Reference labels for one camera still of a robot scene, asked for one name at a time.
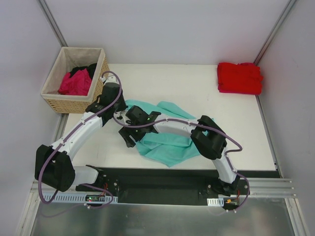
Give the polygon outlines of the wicker laundry basket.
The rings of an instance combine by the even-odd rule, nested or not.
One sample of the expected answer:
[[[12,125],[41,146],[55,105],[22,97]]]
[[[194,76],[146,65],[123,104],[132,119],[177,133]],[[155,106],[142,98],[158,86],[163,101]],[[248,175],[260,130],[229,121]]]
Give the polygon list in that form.
[[[96,63],[96,69],[86,96],[58,93],[67,72],[75,67],[94,63]],[[41,90],[41,96],[58,114],[82,114],[86,107],[102,93],[101,76],[108,77],[108,74],[104,74],[105,71],[109,71],[109,66],[102,48],[62,47]]]

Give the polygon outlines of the teal t shirt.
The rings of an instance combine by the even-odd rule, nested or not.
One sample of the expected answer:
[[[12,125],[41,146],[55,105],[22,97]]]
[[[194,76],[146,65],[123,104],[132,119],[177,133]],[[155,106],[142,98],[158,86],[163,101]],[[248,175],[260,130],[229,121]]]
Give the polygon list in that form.
[[[195,118],[172,102],[161,101],[154,105],[129,99],[126,104],[129,108],[138,106],[148,114],[155,111],[174,118]],[[190,138],[168,133],[149,133],[141,141],[136,142],[136,148],[140,155],[167,167],[172,167],[199,155],[199,151]]]

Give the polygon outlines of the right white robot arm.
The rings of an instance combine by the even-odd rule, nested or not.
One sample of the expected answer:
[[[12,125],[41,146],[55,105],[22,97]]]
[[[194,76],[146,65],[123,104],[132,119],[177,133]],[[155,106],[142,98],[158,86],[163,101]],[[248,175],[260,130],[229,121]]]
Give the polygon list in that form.
[[[198,153],[213,162],[219,174],[218,180],[212,183],[213,191],[230,196],[238,190],[240,177],[228,159],[227,142],[237,146],[236,152],[243,148],[208,116],[174,118],[157,111],[148,114],[140,107],[132,106],[129,110],[116,112],[114,120],[122,126],[119,133],[129,148],[147,134],[175,134],[189,138]]]

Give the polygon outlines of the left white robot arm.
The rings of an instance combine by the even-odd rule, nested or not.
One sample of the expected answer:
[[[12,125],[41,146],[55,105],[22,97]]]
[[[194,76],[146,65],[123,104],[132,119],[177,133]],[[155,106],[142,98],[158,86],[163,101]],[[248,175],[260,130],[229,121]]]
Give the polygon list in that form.
[[[101,190],[104,179],[100,170],[90,165],[74,167],[72,160],[82,145],[112,119],[115,112],[126,108],[120,85],[105,83],[102,94],[86,108],[68,133],[51,145],[41,145],[37,149],[35,179],[61,192],[80,184],[87,184],[93,191]]]

